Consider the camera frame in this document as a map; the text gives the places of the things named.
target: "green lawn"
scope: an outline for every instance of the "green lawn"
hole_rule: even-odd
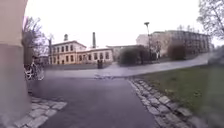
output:
[[[212,123],[224,122],[224,67],[199,66],[138,77]]]

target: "parked bicycle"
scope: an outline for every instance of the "parked bicycle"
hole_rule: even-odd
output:
[[[25,78],[27,80],[43,80],[44,69],[40,64],[35,63],[35,59],[32,60],[30,66],[24,68]]]

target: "sidewalk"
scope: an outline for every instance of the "sidewalk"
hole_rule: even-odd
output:
[[[127,80],[57,78],[40,81],[34,95],[67,102],[40,128],[156,128]]]
[[[187,68],[192,66],[204,65],[208,61],[209,53],[202,54],[195,59],[186,61],[165,62],[159,64],[149,64],[134,67],[118,67],[110,66],[106,69],[93,69],[93,70],[70,70],[70,71],[46,71],[46,76],[49,78],[55,77],[76,77],[76,78],[94,78],[99,76],[113,76],[113,77],[127,77],[145,73],[166,71],[179,68]]]

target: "lamp post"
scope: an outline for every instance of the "lamp post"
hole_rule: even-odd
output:
[[[145,22],[144,25],[147,27],[148,37],[149,37],[149,22]]]
[[[148,47],[149,47],[149,57],[151,59],[151,49],[150,49],[150,38],[149,38],[149,22],[145,22],[144,25],[147,27],[147,32],[148,32]]]

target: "cobblestone edge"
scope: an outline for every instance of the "cobblestone edge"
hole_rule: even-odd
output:
[[[31,111],[6,128],[38,128],[66,105],[66,102],[31,97]]]
[[[152,85],[141,79],[128,81],[148,112],[153,114],[160,128],[208,128],[208,125],[189,109],[179,106]]]

